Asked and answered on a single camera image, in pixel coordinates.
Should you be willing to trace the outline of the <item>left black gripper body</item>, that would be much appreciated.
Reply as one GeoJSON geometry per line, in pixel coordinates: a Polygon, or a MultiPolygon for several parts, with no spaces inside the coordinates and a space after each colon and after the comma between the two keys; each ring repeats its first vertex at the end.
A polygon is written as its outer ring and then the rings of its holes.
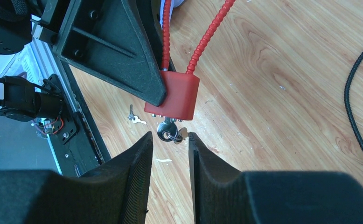
{"type": "Polygon", "coordinates": [[[32,37],[51,45],[64,45],[69,32],[75,0],[41,0],[44,10],[40,20],[32,20],[32,37]]]}

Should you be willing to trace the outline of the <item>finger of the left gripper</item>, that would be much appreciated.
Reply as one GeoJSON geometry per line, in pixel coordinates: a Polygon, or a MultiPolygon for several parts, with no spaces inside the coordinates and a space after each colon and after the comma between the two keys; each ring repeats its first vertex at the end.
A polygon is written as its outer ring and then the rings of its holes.
{"type": "Polygon", "coordinates": [[[136,5],[155,61],[162,70],[163,41],[160,22],[162,22],[161,13],[164,4],[161,0],[137,0],[136,5]]]}
{"type": "Polygon", "coordinates": [[[166,97],[136,0],[76,0],[62,61],[155,106],[166,97]]]}

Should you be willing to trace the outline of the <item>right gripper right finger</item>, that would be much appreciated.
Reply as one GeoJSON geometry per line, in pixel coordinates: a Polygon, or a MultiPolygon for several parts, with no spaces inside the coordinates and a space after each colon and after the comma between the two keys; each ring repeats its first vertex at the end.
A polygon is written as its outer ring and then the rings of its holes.
{"type": "Polygon", "coordinates": [[[334,171],[239,171],[188,140],[196,224],[363,224],[363,187],[334,171]]]}

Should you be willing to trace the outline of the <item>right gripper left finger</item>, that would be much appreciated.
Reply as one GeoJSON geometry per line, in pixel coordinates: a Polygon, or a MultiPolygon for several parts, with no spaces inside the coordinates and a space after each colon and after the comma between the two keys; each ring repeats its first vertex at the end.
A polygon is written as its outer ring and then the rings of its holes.
{"type": "Polygon", "coordinates": [[[142,224],[153,135],[78,178],[51,170],[0,170],[0,224],[142,224]]]}

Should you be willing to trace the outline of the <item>brass padlock keys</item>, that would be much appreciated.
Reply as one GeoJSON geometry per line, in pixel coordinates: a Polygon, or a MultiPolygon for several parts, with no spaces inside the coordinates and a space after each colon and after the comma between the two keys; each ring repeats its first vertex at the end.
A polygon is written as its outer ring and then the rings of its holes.
{"type": "Polygon", "coordinates": [[[128,114],[128,119],[130,121],[132,121],[134,124],[137,124],[137,123],[142,123],[144,125],[147,124],[145,121],[142,121],[137,115],[135,115],[133,113],[133,105],[132,104],[130,104],[130,111],[129,111],[129,114],[128,114]]]}

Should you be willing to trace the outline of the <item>red lock keys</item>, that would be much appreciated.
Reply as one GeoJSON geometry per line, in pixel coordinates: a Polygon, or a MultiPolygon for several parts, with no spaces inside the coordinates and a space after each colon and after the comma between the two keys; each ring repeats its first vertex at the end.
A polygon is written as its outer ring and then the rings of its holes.
{"type": "Polygon", "coordinates": [[[164,117],[164,120],[157,127],[157,135],[164,142],[180,144],[187,140],[189,132],[186,127],[179,128],[177,124],[183,122],[182,119],[164,117]]]}

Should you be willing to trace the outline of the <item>red cable lock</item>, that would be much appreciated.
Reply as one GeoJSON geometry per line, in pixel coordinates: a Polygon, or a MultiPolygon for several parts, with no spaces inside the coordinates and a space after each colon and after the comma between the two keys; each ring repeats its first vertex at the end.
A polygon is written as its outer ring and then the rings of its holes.
{"type": "Polygon", "coordinates": [[[170,12],[172,1],[164,1],[162,10],[162,59],[160,75],[166,87],[166,97],[159,106],[146,102],[144,111],[171,119],[192,120],[200,78],[194,75],[197,63],[217,28],[226,17],[234,0],[226,0],[209,25],[191,56],[184,73],[170,71],[170,12]]]}

